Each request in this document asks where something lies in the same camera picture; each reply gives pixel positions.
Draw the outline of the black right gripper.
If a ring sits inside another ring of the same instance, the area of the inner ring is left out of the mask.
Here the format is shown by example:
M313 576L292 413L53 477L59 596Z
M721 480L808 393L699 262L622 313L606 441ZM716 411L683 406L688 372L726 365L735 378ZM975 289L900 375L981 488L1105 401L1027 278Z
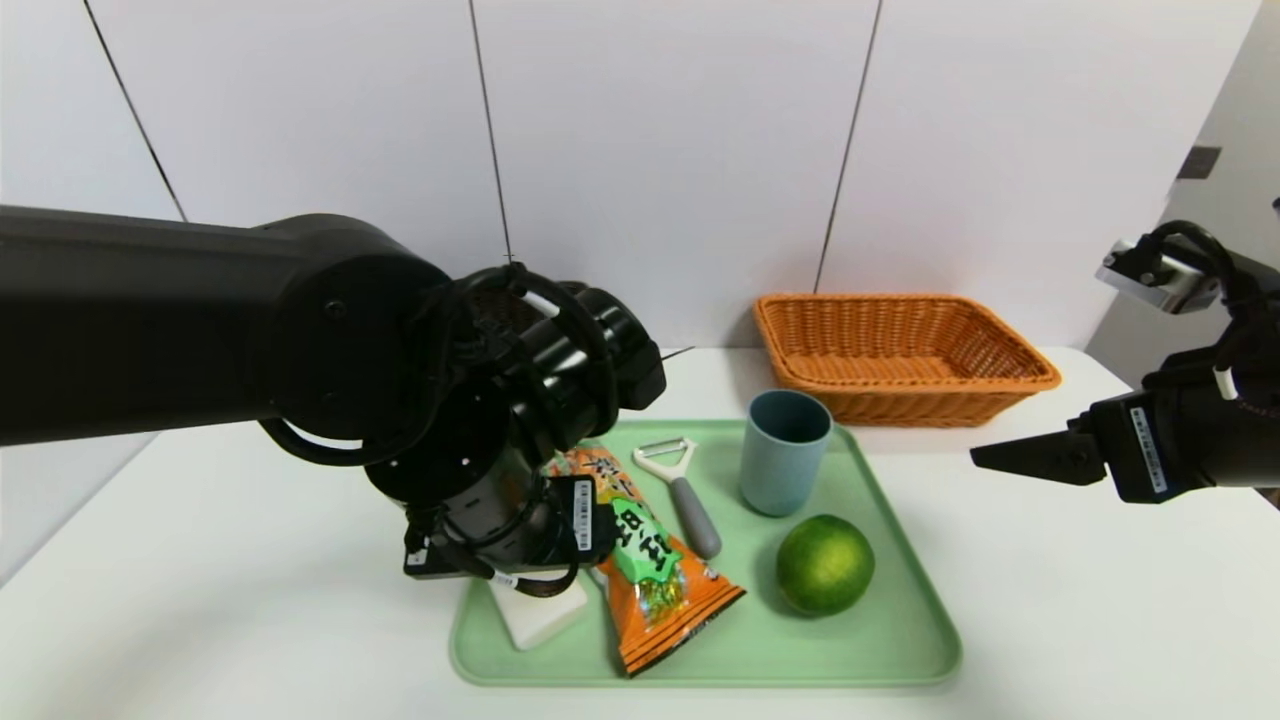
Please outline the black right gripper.
M975 466L1065 486L1110 475L1121 500L1162 503L1193 489L1275 488L1277 364L1231 370L1225 398L1208 363L1165 364L1137 392L1094 404L1091 421L969 451Z

